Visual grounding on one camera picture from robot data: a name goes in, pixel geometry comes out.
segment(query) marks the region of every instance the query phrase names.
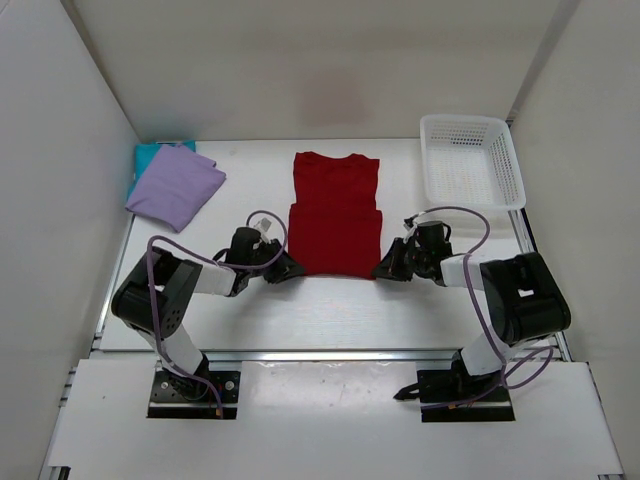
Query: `white laundry basket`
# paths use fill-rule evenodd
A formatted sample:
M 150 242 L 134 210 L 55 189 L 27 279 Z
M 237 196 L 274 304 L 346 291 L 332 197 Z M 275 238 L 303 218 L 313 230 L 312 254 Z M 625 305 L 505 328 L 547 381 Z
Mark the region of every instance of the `white laundry basket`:
M 516 210 L 526 203 L 507 124 L 475 115 L 420 120 L 426 195 L 435 205 Z

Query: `lavender towel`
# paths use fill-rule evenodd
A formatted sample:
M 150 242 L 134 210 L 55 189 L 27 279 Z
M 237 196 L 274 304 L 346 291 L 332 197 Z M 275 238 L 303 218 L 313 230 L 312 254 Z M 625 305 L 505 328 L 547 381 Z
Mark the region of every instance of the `lavender towel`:
M 126 209 L 181 232 L 226 180 L 215 165 L 185 146 L 163 145 L 138 180 Z

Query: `white enclosure wall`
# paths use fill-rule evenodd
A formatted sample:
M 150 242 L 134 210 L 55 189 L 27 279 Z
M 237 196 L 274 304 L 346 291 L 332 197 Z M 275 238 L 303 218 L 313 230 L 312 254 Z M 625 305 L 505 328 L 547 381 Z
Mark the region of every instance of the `white enclosure wall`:
M 22 480 L 90 345 L 136 137 L 58 1 L 0 9 L 0 478 Z
M 583 0 L 513 131 L 540 251 L 574 315 L 629 478 L 640 478 L 640 3 Z
M 559 0 L 73 3 L 141 138 L 247 140 L 506 118 Z

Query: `black mounting plate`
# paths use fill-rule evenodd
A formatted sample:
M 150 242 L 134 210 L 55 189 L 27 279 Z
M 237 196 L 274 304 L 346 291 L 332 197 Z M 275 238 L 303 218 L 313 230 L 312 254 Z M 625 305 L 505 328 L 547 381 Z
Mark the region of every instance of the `black mounting plate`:
M 229 405 L 238 403 L 240 394 L 240 372 L 211 370 L 209 377 L 217 387 L 223 403 L 224 420 L 235 420 L 238 409 Z M 198 400 L 187 400 L 177 393 L 169 383 L 169 374 L 156 370 L 149 396 L 147 418 L 194 418 L 220 420 L 216 400 L 209 393 Z
M 419 370 L 418 382 L 429 383 L 429 379 L 442 375 L 442 370 Z M 427 403 L 447 403 L 458 398 L 455 393 L 449 390 L 432 392 L 429 398 L 420 398 L 421 404 Z M 425 408 L 420 406 L 423 423 L 433 422 L 512 422 L 516 419 L 513 413 L 513 405 L 509 391 L 504 387 L 498 387 L 486 397 L 474 402 L 471 405 L 461 405 L 456 408 Z

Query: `white platform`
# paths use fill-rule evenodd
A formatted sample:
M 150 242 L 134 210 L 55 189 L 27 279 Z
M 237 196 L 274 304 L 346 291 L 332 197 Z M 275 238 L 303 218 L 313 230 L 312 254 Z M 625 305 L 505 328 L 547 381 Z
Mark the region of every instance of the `white platform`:
M 423 424 L 412 363 L 242 368 L 238 419 L 145 418 L 155 359 L 85 360 L 49 459 L 70 480 L 597 479 L 620 473 L 585 364 L 513 394 L 515 422 Z M 537 365 L 528 365 L 522 374 Z
M 271 210 L 288 223 L 289 207 L 295 202 L 293 159 L 299 151 L 335 157 L 356 152 L 380 159 L 376 200 L 384 216 L 383 255 L 394 237 L 404 235 L 402 220 L 429 206 L 417 139 L 198 142 L 197 150 L 218 162 L 228 175 L 226 183 L 178 235 L 136 218 L 118 285 L 154 234 L 213 256 L 229 245 L 235 229 L 254 210 Z M 482 234 L 473 217 L 443 218 L 452 223 L 456 252 L 468 249 Z M 494 230 L 483 252 L 495 258 L 520 253 L 508 217 L 491 220 Z M 184 324 L 196 346 L 223 350 L 459 348 L 480 334 L 464 290 L 420 279 L 405 284 L 309 277 L 277 286 L 256 279 L 236 298 L 195 296 Z M 101 348 L 149 346 L 109 313 Z

